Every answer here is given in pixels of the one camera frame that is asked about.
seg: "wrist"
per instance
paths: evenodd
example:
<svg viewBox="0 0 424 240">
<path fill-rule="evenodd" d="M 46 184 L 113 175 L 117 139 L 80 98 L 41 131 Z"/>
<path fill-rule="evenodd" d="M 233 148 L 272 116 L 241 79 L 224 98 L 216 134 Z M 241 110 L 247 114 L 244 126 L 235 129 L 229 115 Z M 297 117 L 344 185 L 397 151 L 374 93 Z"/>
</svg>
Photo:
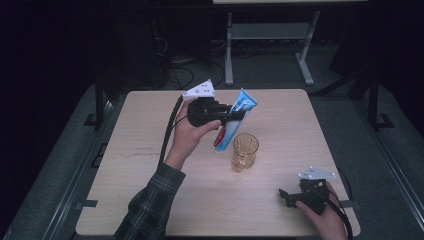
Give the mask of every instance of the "wrist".
<svg viewBox="0 0 424 240">
<path fill-rule="evenodd" d="M 171 148 L 165 158 L 164 163 L 176 170 L 181 171 L 186 158 L 187 156 L 185 156 L 181 151 L 178 151 L 175 148 Z"/>
</svg>

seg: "table leg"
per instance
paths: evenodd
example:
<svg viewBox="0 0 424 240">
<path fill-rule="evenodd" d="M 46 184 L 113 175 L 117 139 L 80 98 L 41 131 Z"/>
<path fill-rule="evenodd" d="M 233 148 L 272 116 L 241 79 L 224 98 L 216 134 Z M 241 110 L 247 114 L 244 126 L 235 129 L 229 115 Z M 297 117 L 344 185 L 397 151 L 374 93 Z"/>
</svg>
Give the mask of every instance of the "table leg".
<svg viewBox="0 0 424 240">
<path fill-rule="evenodd" d="M 305 79 L 306 85 L 313 85 L 314 80 L 312 79 L 311 73 L 309 72 L 308 66 L 306 65 L 305 58 L 308 53 L 309 46 L 311 45 L 312 37 L 314 36 L 315 27 L 318 21 L 320 11 L 315 11 L 312 20 L 309 24 L 308 31 L 305 36 L 305 46 L 302 52 L 296 53 L 296 60 L 299 64 L 300 70 L 302 71 L 303 78 Z"/>
</svg>

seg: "glass cup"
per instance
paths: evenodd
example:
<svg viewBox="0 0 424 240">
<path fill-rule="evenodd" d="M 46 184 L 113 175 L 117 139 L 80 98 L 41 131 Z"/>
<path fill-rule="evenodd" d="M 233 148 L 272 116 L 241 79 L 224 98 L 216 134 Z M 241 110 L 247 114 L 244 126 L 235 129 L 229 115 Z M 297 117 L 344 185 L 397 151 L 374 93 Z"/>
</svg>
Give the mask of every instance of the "glass cup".
<svg viewBox="0 0 424 240">
<path fill-rule="evenodd" d="M 253 166 L 256 158 L 256 151 L 259 148 L 258 139 L 255 136 L 242 133 L 234 138 L 234 152 L 231 159 L 231 168 L 235 172 L 248 169 Z"/>
</svg>

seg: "hand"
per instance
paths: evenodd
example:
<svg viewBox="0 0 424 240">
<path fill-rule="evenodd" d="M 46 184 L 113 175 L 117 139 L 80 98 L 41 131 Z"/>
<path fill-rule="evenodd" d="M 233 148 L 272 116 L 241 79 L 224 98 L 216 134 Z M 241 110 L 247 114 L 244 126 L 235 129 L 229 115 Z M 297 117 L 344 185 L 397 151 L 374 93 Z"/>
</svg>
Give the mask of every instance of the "hand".
<svg viewBox="0 0 424 240">
<path fill-rule="evenodd" d="M 217 129 L 221 125 L 221 121 L 215 120 L 201 127 L 194 127 L 187 119 L 188 104 L 193 100 L 184 102 L 180 112 L 175 118 L 176 126 L 174 130 L 174 139 L 172 147 L 164 163 L 181 170 L 185 159 L 190 156 L 199 144 L 200 139 L 208 132 Z"/>
<path fill-rule="evenodd" d="M 329 199 L 339 207 L 339 201 L 336 199 L 336 193 L 329 182 L 326 182 L 327 188 L 334 193 L 329 195 Z M 340 240 L 347 239 L 344 223 L 337 213 L 326 205 L 321 215 L 316 214 L 304 203 L 297 201 L 296 207 L 305 214 L 318 230 L 319 235 L 323 240 Z"/>
</svg>

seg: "table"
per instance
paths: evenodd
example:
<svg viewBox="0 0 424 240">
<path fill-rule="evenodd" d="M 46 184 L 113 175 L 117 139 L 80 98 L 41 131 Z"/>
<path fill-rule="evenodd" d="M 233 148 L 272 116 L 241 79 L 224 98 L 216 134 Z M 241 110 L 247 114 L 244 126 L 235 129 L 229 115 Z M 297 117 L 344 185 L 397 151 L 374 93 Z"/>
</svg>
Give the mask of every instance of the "table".
<svg viewBox="0 0 424 240">
<path fill-rule="evenodd" d="M 266 4 L 266 3 L 340 3 L 361 2 L 367 0 L 213 0 L 214 4 Z M 296 61 L 302 72 L 306 85 L 313 85 L 314 80 L 306 64 L 308 53 L 320 11 L 315 11 L 310 21 L 295 23 L 233 23 L 232 13 L 228 13 L 227 48 L 225 55 L 225 83 L 234 84 L 231 61 L 232 40 L 237 39 L 303 39 L 302 50 L 296 53 Z"/>
<path fill-rule="evenodd" d="M 311 223 L 287 208 L 278 189 L 300 192 L 297 173 L 309 166 L 336 172 L 312 105 L 298 89 L 248 90 L 258 100 L 238 133 L 259 140 L 255 164 L 231 170 L 232 146 L 215 153 L 218 131 L 205 135 L 186 160 L 187 174 L 171 210 L 169 236 L 308 236 Z M 76 226 L 81 235 L 112 235 L 132 197 L 155 172 L 169 115 L 180 91 L 128 94 Z M 217 90 L 215 99 L 232 104 L 238 90 Z M 347 194 L 340 177 L 331 180 L 340 200 Z M 352 208 L 346 212 L 354 235 L 360 226 Z"/>
</svg>

